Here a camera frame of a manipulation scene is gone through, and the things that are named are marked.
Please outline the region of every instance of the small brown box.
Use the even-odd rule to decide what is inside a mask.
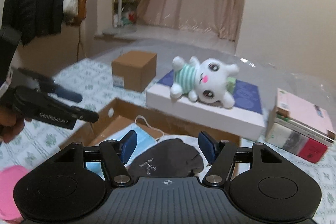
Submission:
[[[157,54],[130,51],[112,61],[113,85],[143,92],[156,75]]]

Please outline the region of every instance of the human hand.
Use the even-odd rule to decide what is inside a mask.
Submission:
[[[0,130],[0,138],[2,138],[5,143],[8,143],[23,130],[25,120],[18,117],[15,112],[9,108],[0,106],[0,125],[3,126],[2,132]]]

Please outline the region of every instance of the open cardboard box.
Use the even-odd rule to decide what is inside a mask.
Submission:
[[[112,117],[109,117],[109,113],[112,113],[110,109],[113,109]],[[239,136],[202,126],[194,122],[184,121],[157,110],[133,105],[116,98],[99,112],[99,120],[92,124],[92,128],[89,123],[85,123],[71,138],[63,143],[60,148],[62,149],[75,141],[81,141],[85,146],[97,145],[112,134],[133,123],[138,115],[145,117],[150,126],[161,129],[166,134],[198,137],[200,131],[206,131],[216,140],[229,140],[239,145]],[[147,127],[143,120],[139,119],[137,125],[153,138],[162,136],[160,132]]]

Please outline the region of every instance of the striped green shirt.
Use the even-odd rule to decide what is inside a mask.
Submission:
[[[189,93],[195,86],[196,68],[185,64],[179,71],[174,72],[174,83],[178,83],[183,90],[183,94]]]

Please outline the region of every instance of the black face mask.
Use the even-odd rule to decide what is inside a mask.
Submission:
[[[203,159],[193,146],[181,139],[170,139],[135,158],[128,171],[134,180],[138,177],[177,178],[193,176],[203,167]]]

